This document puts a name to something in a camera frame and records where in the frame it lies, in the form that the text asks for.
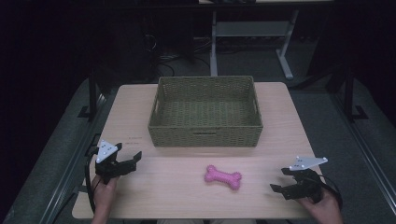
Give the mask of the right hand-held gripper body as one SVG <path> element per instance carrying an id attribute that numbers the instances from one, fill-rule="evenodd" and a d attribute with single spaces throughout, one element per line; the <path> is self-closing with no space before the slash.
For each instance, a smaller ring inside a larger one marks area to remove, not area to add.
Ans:
<path id="1" fill-rule="evenodd" d="M 310 198 L 314 203 L 318 203 L 321 196 L 322 181 L 317 172 L 313 170 L 314 166 L 327 162 L 326 157 L 310 158 L 297 156 L 294 164 L 289 167 L 292 171 L 296 172 L 292 176 L 296 183 L 294 185 L 282 187 L 281 193 L 286 200 L 295 200 L 302 198 Z"/>

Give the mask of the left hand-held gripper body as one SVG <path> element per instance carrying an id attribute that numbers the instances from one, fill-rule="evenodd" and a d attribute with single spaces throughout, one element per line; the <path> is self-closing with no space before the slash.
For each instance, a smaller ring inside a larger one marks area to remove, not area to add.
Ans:
<path id="1" fill-rule="evenodd" d="M 95 173 L 101 176 L 107 184 L 111 178 L 128 175 L 136 170 L 137 163 L 132 159 L 128 161 L 117 161 L 118 151 L 116 145 L 102 140 L 98 147 L 95 160 Z"/>

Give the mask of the person's left hand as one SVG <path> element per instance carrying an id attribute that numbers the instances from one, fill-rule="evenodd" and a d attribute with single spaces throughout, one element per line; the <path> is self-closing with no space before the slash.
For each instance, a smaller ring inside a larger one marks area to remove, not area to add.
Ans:
<path id="1" fill-rule="evenodd" d="M 96 175 L 92 181 L 93 201 L 95 204 L 95 215 L 108 215 L 116 196 L 118 178 L 111 178 L 107 184 L 101 176 Z"/>

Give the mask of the person's right hand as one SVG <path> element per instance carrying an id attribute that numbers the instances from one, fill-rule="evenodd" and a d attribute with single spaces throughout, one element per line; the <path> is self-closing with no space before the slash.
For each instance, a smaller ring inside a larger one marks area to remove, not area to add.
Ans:
<path id="1" fill-rule="evenodd" d="M 318 224 L 344 224 L 336 198 L 326 189 L 322 191 L 322 199 L 313 203 L 309 198 L 298 199 L 299 203 L 315 219 Z"/>

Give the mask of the pink bone toy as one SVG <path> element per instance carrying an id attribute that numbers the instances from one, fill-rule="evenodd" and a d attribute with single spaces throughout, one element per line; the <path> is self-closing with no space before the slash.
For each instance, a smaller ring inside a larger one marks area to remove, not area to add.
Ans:
<path id="1" fill-rule="evenodd" d="M 242 175 L 239 172 L 225 173 L 219 171 L 214 165 L 208 165 L 206 167 L 206 173 L 204 180 L 205 182 L 218 181 L 225 183 L 232 190 L 239 190 L 241 186 Z"/>

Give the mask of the black metal stand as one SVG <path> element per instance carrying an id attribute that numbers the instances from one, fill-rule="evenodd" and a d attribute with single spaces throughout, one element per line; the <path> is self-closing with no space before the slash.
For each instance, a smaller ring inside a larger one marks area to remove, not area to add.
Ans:
<path id="1" fill-rule="evenodd" d="M 356 119 L 368 119 L 367 114 L 360 105 L 353 105 L 354 74 L 350 68 L 346 70 L 344 113 L 347 119 L 354 123 Z"/>
<path id="2" fill-rule="evenodd" d="M 88 122 L 94 120 L 97 112 L 97 86 L 96 86 L 96 71 L 92 70 L 88 76 L 89 87 L 89 104 L 84 105 L 79 113 L 79 118 L 86 118 Z"/>

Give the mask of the green woven basket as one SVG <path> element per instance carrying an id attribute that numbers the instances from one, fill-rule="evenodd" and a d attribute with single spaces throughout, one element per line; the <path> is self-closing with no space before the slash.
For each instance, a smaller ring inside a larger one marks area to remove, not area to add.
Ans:
<path id="1" fill-rule="evenodd" d="M 252 77 L 162 77 L 148 131 L 156 147 L 255 147 L 262 116 Z"/>

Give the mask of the grey metal rail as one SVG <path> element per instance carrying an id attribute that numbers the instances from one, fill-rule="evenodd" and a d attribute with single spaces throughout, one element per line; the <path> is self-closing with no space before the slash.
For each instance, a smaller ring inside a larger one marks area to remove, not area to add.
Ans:
<path id="1" fill-rule="evenodd" d="M 386 176 L 377 159 L 375 158 L 375 155 L 373 154 L 369 144 L 363 138 L 363 135 L 356 124 L 356 115 L 349 116 L 347 114 L 344 109 L 343 102 L 336 94 L 332 94 L 331 99 L 334 107 L 337 109 L 349 131 L 351 132 L 353 139 L 359 146 L 363 159 L 367 164 L 368 169 L 370 170 L 376 184 L 381 190 L 383 197 L 389 205 L 389 208 L 391 209 L 394 216 L 396 216 L 396 189 L 391 185 L 388 177 Z"/>
<path id="2" fill-rule="evenodd" d="M 45 163 L 46 168 L 57 171 L 51 178 L 55 186 L 39 224 L 53 224 L 63 206 L 73 197 L 74 189 L 78 189 L 84 180 L 86 151 L 99 136 L 106 116 L 106 97 L 102 93 L 94 98 L 93 108 L 93 117 L 89 106 L 79 107 L 76 115 L 69 114 L 71 110 L 67 110 L 60 128 L 55 131 L 55 143 L 49 146 L 54 156 Z"/>

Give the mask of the grey metal desk frame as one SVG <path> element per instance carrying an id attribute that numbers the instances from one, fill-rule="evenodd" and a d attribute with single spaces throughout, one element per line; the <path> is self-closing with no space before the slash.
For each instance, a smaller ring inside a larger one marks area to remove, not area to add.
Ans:
<path id="1" fill-rule="evenodd" d="M 212 13 L 211 50 L 209 54 L 210 76 L 218 75 L 217 38 L 218 37 L 283 37 L 283 45 L 276 49 L 276 57 L 287 80 L 293 80 L 286 53 L 299 15 L 294 10 L 288 21 L 219 21 L 217 12 Z"/>

